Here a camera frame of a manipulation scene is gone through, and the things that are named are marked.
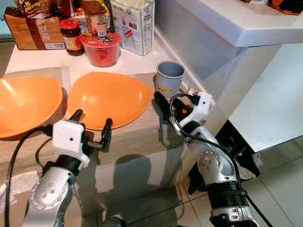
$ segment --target jam jar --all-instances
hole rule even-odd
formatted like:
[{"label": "jam jar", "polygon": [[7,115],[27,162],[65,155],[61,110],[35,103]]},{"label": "jam jar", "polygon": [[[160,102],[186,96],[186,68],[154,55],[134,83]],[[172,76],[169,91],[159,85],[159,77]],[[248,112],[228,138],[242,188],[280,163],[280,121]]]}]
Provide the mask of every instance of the jam jar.
[{"label": "jam jar", "polygon": [[65,19],[59,22],[61,34],[64,37],[66,51],[71,56],[84,54],[84,48],[80,41],[79,22],[73,19]]}]

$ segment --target red container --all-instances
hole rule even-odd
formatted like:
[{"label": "red container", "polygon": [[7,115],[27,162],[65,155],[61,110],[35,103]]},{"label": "red container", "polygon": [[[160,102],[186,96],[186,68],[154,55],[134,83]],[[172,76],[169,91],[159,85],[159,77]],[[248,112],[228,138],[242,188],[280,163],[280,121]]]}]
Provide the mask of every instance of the red container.
[{"label": "red container", "polygon": [[109,67],[118,62],[121,41],[118,33],[108,33],[98,38],[80,35],[80,41],[92,65]]}]

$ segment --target red jar lid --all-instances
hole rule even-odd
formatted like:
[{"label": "red jar lid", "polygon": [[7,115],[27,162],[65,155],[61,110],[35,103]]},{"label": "red jar lid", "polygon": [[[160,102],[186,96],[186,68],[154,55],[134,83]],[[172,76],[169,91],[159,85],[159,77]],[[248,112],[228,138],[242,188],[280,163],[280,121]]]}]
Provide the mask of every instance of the red jar lid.
[{"label": "red jar lid", "polygon": [[92,47],[110,47],[115,46],[120,43],[121,36],[119,33],[108,33],[104,37],[93,37],[93,36],[84,36],[80,35],[80,41],[87,45]]},{"label": "red jar lid", "polygon": [[59,22],[59,26],[63,29],[74,29],[79,26],[79,22],[73,19],[65,19]]}]

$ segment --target cardboard box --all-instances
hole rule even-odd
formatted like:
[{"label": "cardboard box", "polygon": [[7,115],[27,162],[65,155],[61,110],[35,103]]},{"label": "cardboard box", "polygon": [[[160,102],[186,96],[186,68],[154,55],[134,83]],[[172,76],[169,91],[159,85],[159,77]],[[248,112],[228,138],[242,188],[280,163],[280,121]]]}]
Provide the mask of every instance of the cardboard box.
[{"label": "cardboard box", "polygon": [[121,47],[139,55],[153,50],[154,0],[111,0],[116,31]]},{"label": "cardboard box", "polygon": [[19,50],[65,49],[58,17],[30,19],[18,8],[7,7],[4,19]]}]

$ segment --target mug handle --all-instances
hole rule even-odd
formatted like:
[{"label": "mug handle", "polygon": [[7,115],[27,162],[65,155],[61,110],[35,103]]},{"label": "mug handle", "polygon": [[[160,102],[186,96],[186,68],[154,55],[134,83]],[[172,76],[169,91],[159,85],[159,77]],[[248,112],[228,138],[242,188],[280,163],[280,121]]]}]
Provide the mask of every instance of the mug handle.
[{"label": "mug handle", "polygon": [[181,83],[182,82],[184,82],[187,86],[187,91],[185,91],[185,93],[187,93],[191,89],[191,83],[186,79],[181,79]]}]

